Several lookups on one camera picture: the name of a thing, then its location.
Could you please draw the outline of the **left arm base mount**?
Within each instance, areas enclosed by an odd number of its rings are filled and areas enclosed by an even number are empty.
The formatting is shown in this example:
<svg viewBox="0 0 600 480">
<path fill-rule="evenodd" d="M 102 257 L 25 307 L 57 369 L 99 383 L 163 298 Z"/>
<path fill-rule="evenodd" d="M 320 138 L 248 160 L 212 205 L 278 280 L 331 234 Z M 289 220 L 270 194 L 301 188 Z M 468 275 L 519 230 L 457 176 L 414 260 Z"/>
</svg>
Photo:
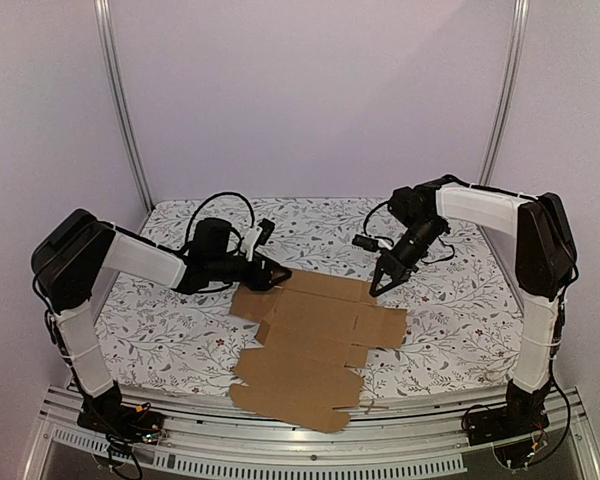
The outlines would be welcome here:
<svg viewBox="0 0 600 480">
<path fill-rule="evenodd" d="M 165 417 L 151 407 L 129 407 L 113 397 L 84 399 L 77 425 L 126 443 L 152 443 L 162 433 Z"/>
</svg>

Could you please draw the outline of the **robot arm white sleeve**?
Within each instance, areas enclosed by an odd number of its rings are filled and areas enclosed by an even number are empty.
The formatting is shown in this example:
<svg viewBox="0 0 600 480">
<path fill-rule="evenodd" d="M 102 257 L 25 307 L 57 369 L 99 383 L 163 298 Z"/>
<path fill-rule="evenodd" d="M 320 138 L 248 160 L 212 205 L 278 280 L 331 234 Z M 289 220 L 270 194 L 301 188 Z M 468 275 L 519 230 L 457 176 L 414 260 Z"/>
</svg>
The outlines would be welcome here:
<svg viewBox="0 0 600 480">
<path fill-rule="evenodd" d="M 551 192 L 514 193 L 444 175 L 394 190 L 387 210 L 406 230 L 419 220 L 442 219 L 444 234 L 449 221 L 460 220 L 514 239 L 523 331 L 506 402 L 510 409 L 542 404 L 553 380 L 551 365 L 561 342 L 566 292 L 579 275 L 561 198 Z"/>
<path fill-rule="evenodd" d="M 203 264 L 78 208 L 34 250 L 34 286 L 51 312 L 52 327 L 85 399 L 113 400 L 121 393 L 106 365 L 91 298 L 103 269 L 191 295 L 211 282 Z"/>
</svg>

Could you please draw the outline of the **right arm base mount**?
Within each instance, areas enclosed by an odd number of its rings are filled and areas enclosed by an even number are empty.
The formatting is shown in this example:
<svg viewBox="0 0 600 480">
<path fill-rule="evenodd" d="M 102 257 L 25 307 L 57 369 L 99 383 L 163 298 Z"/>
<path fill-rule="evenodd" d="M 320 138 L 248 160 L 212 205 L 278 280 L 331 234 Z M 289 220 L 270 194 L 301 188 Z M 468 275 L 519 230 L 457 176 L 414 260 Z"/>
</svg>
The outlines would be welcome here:
<svg viewBox="0 0 600 480">
<path fill-rule="evenodd" d="M 471 446 L 499 442 L 544 430 L 550 425 L 544 410 L 522 420 L 511 420 L 507 407 L 477 404 L 469 407 L 461 418 L 461 428 Z"/>
</svg>

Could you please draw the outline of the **brown cardboard box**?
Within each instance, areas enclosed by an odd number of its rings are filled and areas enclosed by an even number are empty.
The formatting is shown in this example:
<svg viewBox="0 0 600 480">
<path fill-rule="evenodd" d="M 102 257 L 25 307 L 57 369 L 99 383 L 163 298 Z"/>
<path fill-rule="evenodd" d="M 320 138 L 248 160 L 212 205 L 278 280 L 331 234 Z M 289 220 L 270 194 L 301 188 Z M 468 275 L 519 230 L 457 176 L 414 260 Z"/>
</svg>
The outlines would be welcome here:
<svg viewBox="0 0 600 480">
<path fill-rule="evenodd" d="M 231 315 L 258 326 L 256 348 L 234 367 L 232 403 L 245 411 L 321 433 L 350 422 L 372 349 L 396 349 L 407 312 L 378 305 L 356 279 L 295 270 L 267 292 L 239 287 Z"/>
</svg>

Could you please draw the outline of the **left robot arm white sleeve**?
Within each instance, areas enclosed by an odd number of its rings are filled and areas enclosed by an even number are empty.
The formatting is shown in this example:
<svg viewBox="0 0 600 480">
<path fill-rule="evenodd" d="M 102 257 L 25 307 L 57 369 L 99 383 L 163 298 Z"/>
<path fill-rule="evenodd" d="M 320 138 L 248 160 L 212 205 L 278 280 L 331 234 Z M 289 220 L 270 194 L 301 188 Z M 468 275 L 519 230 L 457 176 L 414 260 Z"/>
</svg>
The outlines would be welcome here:
<svg viewBox="0 0 600 480">
<path fill-rule="evenodd" d="M 191 295 L 211 282 L 203 264 L 78 208 L 34 250 L 34 286 L 51 312 L 52 327 L 85 399 L 113 400 L 121 393 L 106 365 L 91 298 L 103 269 Z"/>
</svg>

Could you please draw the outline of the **right robot arm white sleeve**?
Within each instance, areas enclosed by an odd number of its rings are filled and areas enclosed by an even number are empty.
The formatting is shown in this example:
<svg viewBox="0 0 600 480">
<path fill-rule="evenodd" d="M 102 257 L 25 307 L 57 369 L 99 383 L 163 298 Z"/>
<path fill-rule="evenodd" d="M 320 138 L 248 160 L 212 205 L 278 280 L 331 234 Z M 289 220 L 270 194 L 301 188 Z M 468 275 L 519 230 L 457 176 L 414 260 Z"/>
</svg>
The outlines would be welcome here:
<svg viewBox="0 0 600 480">
<path fill-rule="evenodd" d="M 510 409 L 542 404 L 553 380 L 551 365 L 561 342 L 566 292 L 579 275 L 561 198 L 551 192 L 514 193 L 444 175 L 394 190 L 387 210 L 406 230 L 419 220 L 442 219 L 444 234 L 449 221 L 460 220 L 514 239 L 523 331 L 506 402 Z"/>
</svg>

